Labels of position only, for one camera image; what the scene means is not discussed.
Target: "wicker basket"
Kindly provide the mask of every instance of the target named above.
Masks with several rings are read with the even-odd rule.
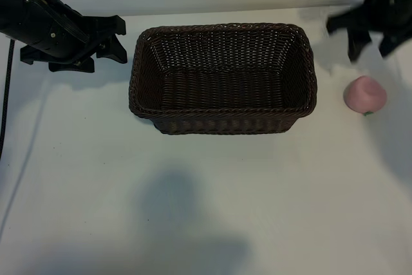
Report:
[[[162,133],[280,133],[316,105],[313,53],[291,24],[148,29],[137,41],[129,105]]]

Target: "black cable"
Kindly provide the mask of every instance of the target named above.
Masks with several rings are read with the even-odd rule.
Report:
[[[0,160],[3,153],[3,145],[5,143],[6,121],[7,121],[7,105],[8,105],[8,91],[10,89],[10,78],[12,76],[13,52],[15,41],[10,40],[10,47],[8,49],[7,73],[5,82],[5,96],[3,99],[3,116],[1,117],[1,133],[0,133]]]

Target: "tabletop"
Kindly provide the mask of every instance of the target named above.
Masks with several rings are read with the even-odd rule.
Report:
[[[412,272],[412,44],[377,40],[350,64],[342,8],[125,17],[129,62],[51,73],[18,61],[0,162],[0,274]],[[147,28],[292,23],[315,57],[317,107],[287,133],[168,136],[128,108]],[[8,41],[0,38],[0,92]],[[364,117],[342,99],[361,75],[388,104]]]

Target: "toy peach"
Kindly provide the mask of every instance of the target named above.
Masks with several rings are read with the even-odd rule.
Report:
[[[387,99],[385,89],[376,80],[365,75],[349,84],[344,92],[346,105],[365,116],[382,109]]]

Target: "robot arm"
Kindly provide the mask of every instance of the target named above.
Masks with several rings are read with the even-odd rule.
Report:
[[[49,63],[52,72],[94,72],[94,61],[106,57],[127,62],[116,34],[126,34],[119,16],[86,17],[60,0],[0,0],[0,32],[22,41],[21,60]]]

